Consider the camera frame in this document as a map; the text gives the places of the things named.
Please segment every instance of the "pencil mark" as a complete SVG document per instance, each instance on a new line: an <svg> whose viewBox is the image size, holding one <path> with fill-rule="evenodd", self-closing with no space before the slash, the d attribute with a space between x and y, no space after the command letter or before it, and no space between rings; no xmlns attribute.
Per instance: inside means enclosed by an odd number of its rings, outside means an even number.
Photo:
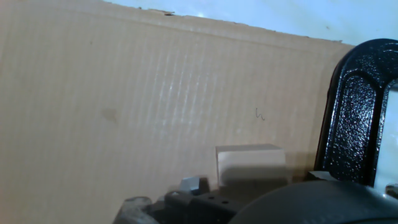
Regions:
<svg viewBox="0 0 398 224"><path fill-rule="evenodd" d="M261 117L261 119L262 119L263 121L265 121L266 119L262 117L262 114L257 113L257 110L258 110L258 108L256 108L256 117L257 117L257 118L260 118L260 117Z"/></svg>

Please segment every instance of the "stain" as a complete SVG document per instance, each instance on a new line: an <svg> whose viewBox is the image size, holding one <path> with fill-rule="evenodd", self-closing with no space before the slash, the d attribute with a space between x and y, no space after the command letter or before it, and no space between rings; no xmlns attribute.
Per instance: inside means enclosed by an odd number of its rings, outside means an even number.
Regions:
<svg viewBox="0 0 398 224"><path fill-rule="evenodd" d="M105 108L101 110L101 115L110 122L113 122L115 124L118 123L117 119L116 119L116 109L111 109L111 108Z"/></svg>

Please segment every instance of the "metal part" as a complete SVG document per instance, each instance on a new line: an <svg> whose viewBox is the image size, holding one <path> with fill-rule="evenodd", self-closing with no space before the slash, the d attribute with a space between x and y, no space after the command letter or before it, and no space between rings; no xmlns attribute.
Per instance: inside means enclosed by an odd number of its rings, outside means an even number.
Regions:
<svg viewBox="0 0 398 224"><path fill-rule="evenodd" d="M210 192L210 187L205 177L187 177L181 180L180 191L192 195L201 195Z"/></svg>
<svg viewBox="0 0 398 224"><path fill-rule="evenodd" d="M386 194L398 199L398 184L389 184L386 187Z"/></svg>
<svg viewBox="0 0 398 224"><path fill-rule="evenodd" d="M351 50L331 78L315 170L373 186L388 92L398 78L398 41Z"/></svg>

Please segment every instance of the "corrugated cardboard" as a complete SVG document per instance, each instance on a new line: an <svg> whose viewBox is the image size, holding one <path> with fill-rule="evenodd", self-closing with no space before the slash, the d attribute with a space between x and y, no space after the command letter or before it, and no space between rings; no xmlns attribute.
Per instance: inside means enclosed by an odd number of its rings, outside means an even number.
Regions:
<svg viewBox="0 0 398 224"><path fill-rule="evenodd" d="M0 1L0 223L110 223L215 146L271 143L303 176L351 48L97 0Z"/></svg>

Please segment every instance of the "textured black paint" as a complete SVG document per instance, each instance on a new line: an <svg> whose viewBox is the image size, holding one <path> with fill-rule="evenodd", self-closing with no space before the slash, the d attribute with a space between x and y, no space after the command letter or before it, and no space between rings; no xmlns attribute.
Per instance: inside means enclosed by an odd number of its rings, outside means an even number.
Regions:
<svg viewBox="0 0 398 224"><path fill-rule="evenodd" d="M315 170L373 185L398 41L377 39L351 50L333 73Z"/></svg>

